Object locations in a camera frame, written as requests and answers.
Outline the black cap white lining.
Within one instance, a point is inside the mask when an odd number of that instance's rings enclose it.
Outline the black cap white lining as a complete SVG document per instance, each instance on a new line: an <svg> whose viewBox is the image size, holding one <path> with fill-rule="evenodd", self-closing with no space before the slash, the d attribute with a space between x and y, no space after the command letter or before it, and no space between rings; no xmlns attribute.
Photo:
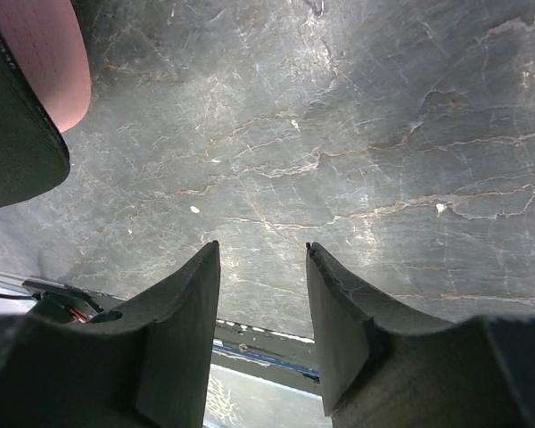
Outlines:
<svg viewBox="0 0 535 428"><path fill-rule="evenodd" d="M0 208L52 190L69 173L68 147L0 32Z"/></svg>

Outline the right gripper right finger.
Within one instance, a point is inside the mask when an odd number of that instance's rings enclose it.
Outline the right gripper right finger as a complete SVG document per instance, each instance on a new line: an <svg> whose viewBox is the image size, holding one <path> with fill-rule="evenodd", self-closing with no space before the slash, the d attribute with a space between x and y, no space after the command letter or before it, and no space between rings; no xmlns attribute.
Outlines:
<svg viewBox="0 0 535 428"><path fill-rule="evenodd" d="M535 315L458 323L306 252L324 411L335 427L535 427Z"/></svg>

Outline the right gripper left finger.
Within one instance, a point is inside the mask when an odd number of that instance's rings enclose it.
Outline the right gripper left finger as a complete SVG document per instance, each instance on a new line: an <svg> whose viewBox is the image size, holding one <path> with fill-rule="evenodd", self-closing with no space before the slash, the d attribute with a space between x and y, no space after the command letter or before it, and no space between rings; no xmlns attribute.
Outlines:
<svg viewBox="0 0 535 428"><path fill-rule="evenodd" d="M217 242L87 323L0 316L0 427L199 427L220 285Z"/></svg>

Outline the pink cap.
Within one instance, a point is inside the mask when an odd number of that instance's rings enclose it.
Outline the pink cap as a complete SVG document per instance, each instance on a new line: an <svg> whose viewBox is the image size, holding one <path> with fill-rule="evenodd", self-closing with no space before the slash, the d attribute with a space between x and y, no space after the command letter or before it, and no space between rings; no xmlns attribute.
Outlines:
<svg viewBox="0 0 535 428"><path fill-rule="evenodd" d="M84 39L69 0L0 0L0 34L60 132L75 127L91 100Z"/></svg>

